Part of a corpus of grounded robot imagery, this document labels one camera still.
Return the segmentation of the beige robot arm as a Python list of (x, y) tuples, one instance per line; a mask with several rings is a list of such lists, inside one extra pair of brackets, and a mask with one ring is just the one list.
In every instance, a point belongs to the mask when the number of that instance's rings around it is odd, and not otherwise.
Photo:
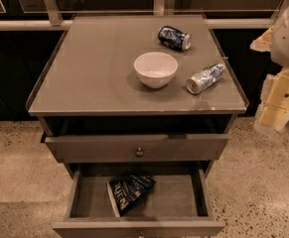
[(289, 121), (289, 6), (250, 48), (270, 52), (271, 60), (282, 66), (280, 72), (268, 74), (263, 82), (254, 129), (261, 133), (281, 131)]

